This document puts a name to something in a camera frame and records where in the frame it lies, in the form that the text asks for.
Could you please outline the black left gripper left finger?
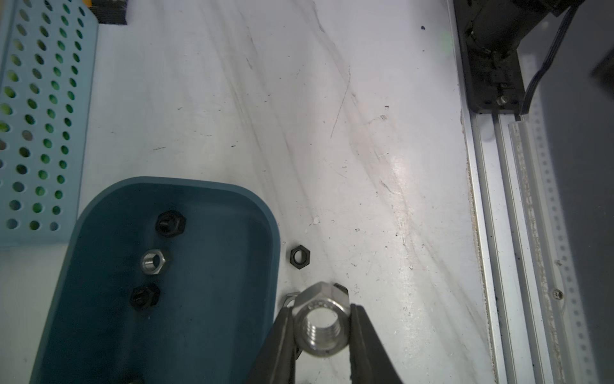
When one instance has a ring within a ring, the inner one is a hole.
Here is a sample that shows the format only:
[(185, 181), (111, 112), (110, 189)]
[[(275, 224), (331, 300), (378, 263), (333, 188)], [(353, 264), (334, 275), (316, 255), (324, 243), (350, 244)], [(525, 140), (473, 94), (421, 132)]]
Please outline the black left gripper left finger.
[(246, 383), (295, 383), (297, 344), (289, 307), (280, 310), (246, 379)]

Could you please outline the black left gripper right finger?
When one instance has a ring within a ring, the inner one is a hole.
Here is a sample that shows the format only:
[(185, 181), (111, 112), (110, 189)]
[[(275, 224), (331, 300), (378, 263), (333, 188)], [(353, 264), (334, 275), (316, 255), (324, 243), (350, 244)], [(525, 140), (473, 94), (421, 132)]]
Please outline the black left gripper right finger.
[(402, 383), (364, 307), (352, 304), (350, 315), (352, 383)]

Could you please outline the silver nut front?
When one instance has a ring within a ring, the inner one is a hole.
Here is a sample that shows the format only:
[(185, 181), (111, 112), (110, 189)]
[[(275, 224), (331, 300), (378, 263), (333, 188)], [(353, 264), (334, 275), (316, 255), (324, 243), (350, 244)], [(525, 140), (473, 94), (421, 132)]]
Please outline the silver nut front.
[(302, 291), (292, 308), (295, 342), (304, 352), (327, 358), (344, 349), (350, 338), (350, 296), (331, 283)]

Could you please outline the silver nut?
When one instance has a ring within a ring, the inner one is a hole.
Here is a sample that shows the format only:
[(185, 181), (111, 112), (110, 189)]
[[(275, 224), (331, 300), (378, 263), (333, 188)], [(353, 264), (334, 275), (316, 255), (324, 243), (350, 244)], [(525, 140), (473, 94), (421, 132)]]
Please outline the silver nut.
[(331, 283), (302, 291), (292, 308), (295, 342), (304, 352), (327, 358), (344, 349), (350, 338), (350, 296)]
[(282, 302), (282, 305), (281, 305), (281, 306), (282, 306), (282, 307), (288, 307), (288, 308), (293, 307), (293, 306), (294, 306), (294, 303), (295, 303), (295, 301), (296, 301), (296, 298), (297, 298), (297, 296), (299, 296), (299, 294), (300, 294), (299, 292), (292, 292), (292, 293), (287, 294), (287, 295), (284, 297), (284, 299), (283, 299), (283, 302)]
[(141, 270), (145, 275), (160, 275), (168, 257), (160, 249), (153, 249), (145, 252), (141, 257)]

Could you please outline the dark teal storage box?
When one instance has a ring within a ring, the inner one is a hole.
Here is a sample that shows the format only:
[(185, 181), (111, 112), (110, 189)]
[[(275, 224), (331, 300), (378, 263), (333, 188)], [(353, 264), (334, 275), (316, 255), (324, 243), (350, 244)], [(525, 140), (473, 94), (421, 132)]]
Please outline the dark teal storage box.
[(273, 324), (281, 240), (235, 185), (137, 177), (75, 226), (33, 383), (243, 383)]

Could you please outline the black nut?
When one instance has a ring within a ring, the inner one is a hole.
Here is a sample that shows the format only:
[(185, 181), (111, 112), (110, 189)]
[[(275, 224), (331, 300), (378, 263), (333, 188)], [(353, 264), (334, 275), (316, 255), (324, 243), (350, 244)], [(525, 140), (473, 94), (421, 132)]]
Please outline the black nut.
[(155, 223), (156, 232), (166, 238), (173, 238), (184, 233), (186, 217), (178, 211), (161, 213)]
[(134, 310), (142, 311), (155, 307), (160, 299), (161, 291), (155, 283), (134, 288), (130, 296), (130, 305)]
[(310, 265), (310, 250), (305, 246), (298, 245), (290, 251), (290, 263), (297, 269), (302, 269)]
[(342, 291), (344, 294), (349, 295), (349, 290), (340, 283), (334, 283), (334, 287)]

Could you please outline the light blue perforated basket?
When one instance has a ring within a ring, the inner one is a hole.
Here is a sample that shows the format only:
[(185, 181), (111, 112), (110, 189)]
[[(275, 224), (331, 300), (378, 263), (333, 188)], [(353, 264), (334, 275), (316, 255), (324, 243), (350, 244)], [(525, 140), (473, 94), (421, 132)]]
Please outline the light blue perforated basket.
[(1, 18), (1, 244), (64, 243), (78, 217), (98, 21), (81, 1)]

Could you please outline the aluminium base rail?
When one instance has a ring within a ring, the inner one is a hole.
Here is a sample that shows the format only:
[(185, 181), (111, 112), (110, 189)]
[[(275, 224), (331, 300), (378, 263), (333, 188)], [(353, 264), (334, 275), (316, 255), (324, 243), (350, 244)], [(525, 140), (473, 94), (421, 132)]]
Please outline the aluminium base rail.
[[(455, 54), (500, 383), (613, 380), (613, 4), (582, 1), (527, 115), (468, 108)], [(564, 16), (517, 48), (528, 86)]]

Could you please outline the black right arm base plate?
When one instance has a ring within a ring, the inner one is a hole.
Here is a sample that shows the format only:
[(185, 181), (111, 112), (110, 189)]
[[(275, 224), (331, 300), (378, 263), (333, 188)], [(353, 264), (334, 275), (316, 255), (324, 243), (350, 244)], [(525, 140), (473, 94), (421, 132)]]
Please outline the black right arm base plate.
[[(468, 108), (478, 114), (527, 115), (582, 1), (487, 0), (453, 2)], [(540, 67), (525, 86), (517, 48), (549, 14), (563, 15)]]

